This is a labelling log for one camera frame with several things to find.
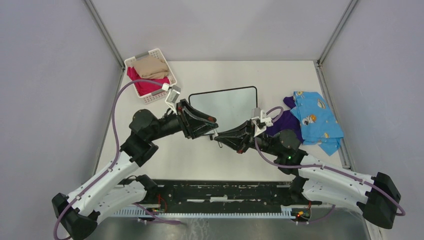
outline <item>white wall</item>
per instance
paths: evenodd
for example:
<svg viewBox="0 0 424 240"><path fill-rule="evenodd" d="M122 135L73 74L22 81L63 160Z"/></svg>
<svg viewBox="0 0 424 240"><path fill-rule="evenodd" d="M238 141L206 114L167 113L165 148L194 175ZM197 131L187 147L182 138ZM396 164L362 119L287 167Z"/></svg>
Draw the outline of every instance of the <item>white wall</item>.
<svg viewBox="0 0 424 240"><path fill-rule="evenodd" d="M93 0L124 59L316 60L350 0Z"/></svg>
<svg viewBox="0 0 424 240"><path fill-rule="evenodd" d="M53 239L51 199L90 177L120 70L83 1L0 4L0 239Z"/></svg>
<svg viewBox="0 0 424 240"><path fill-rule="evenodd" d="M360 172L389 174L402 195L389 240L423 239L424 1L360 1L324 76Z"/></svg>

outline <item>white tray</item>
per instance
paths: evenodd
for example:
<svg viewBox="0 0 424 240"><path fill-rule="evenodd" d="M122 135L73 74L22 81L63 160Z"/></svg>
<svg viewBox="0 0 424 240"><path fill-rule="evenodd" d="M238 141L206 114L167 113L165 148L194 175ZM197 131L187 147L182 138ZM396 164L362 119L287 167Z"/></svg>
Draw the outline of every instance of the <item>white tray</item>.
<svg viewBox="0 0 424 240"><path fill-rule="evenodd" d="M161 50L159 48L155 48L155 49L150 50L150 51L148 51L146 53L142 53L142 54L139 54L137 56L133 56L133 57L130 57L130 58L126 59L124 61L125 68L128 70L128 67L132 67L133 66L133 62L135 62L138 59L143 58L143 57L145 57L147 55L150 55L150 56L155 57L157 59L163 59L165 61L166 65L169 68L169 74L167 76L168 79L169 79L169 85L172 87L175 84L177 84L177 79L175 78L175 76L174 76L174 74L173 74L173 72L172 72L172 70L171 70L171 68L170 68L167 60L165 59L164 55L162 54L162 52L161 52ZM139 92L136 89L136 85L135 84L133 84L133 87L134 87L134 90L135 90L135 94L137 94L137 96L139 98L143 99L145 104L152 103L152 102L154 102L156 100L159 100L161 98L164 98L167 95L167 92L165 92L162 89L158 89L158 90L156 90L154 92L151 92L151 93L145 94L143 96L140 96L139 95Z"/></svg>

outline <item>pink cloth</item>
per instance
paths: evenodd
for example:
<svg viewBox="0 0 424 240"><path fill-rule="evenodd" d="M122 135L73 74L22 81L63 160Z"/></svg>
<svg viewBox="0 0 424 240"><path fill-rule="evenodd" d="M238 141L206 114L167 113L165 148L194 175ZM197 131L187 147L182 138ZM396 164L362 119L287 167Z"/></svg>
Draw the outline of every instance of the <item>pink cloth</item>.
<svg viewBox="0 0 424 240"><path fill-rule="evenodd" d="M128 77L134 81L134 80L138 80L138 79L142 79L136 72L136 70L134 69L134 67L128 67L127 71L126 71L126 75L128 75ZM149 79L151 81L160 83L160 84L169 84L170 80L165 77L162 79ZM152 93L156 90L161 89L160 86L156 85L156 84L151 84L148 82L136 82L135 83L135 89L137 89L137 92L140 96Z"/></svg>

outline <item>purple cloth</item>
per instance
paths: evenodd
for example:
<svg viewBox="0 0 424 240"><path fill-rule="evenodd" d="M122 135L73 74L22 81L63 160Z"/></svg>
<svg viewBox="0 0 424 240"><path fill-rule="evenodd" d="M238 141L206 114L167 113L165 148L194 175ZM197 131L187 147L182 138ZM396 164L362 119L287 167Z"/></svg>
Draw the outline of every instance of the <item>purple cloth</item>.
<svg viewBox="0 0 424 240"><path fill-rule="evenodd" d="M275 134L283 131L284 129L293 130L293 132L296 134L297 139L299 139L302 143L305 141L302 138L301 123L289 110L282 112L282 115L278 119L278 121L274 122L273 126L267 127L265 133L270 136L274 136Z"/></svg>
<svg viewBox="0 0 424 240"><path fill-rule="evenodd" d="M283 100L284 104L287 105L290 109L296 107L295 99L293 96L286 96Z"/></svg>

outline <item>blue patterned cloth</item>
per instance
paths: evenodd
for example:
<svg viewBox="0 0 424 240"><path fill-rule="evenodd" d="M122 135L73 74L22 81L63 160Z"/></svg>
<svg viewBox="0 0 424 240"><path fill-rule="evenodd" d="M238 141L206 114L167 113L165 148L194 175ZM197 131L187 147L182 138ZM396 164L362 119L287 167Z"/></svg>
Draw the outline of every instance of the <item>blue patterned cloth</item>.
<svg viewBox="0 0 424 240"><path fill-rule="evenodd" d="M318 92L295 91L291 113L300 121L303 144L318 144L329 156L340 148L342 128Z"/></svg>

